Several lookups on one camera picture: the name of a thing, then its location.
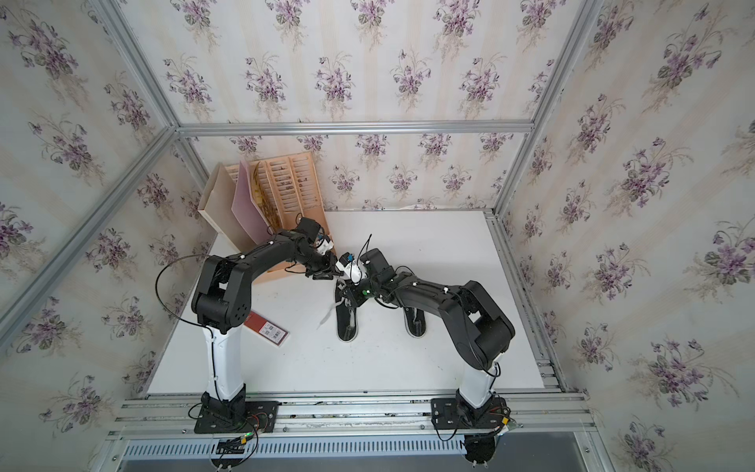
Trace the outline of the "black canvas sneaker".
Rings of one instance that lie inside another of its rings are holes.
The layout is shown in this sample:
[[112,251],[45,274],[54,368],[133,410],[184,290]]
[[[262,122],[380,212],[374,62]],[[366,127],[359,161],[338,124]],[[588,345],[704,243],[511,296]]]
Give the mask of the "black canvas sneaker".
[[342,342],[351,342],[358,334],[357,297],[353,292],[353,285],[345,281],[338,281],[334,287],[334,303],[320,320],[323,326],[332,317],[336,321],[336,332]]
[[414,338],[423,337],[427,331],[425,313],[422,310],[411,307],[404,307],[403,313],[405,328],[407,329],[409,336]]

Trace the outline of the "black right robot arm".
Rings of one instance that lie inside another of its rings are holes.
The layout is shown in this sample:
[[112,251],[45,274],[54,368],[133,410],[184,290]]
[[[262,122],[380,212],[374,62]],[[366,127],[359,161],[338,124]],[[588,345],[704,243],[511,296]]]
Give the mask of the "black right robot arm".
[[379,282],[376,277],[359,283],[338,281],[334,291],[339,336],[352,340],[357,332],[357,310],[373,299],[389,309],[400,309],[415,328],[426,314],[442,320],[454,349],[467,364],[457,396],[466,406],[480,410],[493,397],[499,371],[495,363],[515,338],[515,328],[481,283],[464,285],[430,282],[412,273],[397,273]]

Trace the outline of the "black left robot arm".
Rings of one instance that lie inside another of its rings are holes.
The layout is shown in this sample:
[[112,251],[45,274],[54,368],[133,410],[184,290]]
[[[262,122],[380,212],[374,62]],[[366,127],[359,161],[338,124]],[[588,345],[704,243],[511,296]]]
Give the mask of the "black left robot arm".
[[247,253],[211,256],[204,262],[191,302],[208,350],[204,410],[234,423],[246,417],[240,328],[252,312],[253,282],[282,263],[301,265],[306,277],[332,279],[337,275],[332,249],[326,235],[284,230]]

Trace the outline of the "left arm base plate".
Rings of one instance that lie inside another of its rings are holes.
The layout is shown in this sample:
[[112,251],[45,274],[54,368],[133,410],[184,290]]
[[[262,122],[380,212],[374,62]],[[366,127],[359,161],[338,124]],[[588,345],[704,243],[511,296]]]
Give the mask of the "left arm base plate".
[[247,401],[245,398],[221,401],[204,395],[194,433],[271,433],[279,406],[280,403],[276,401]]

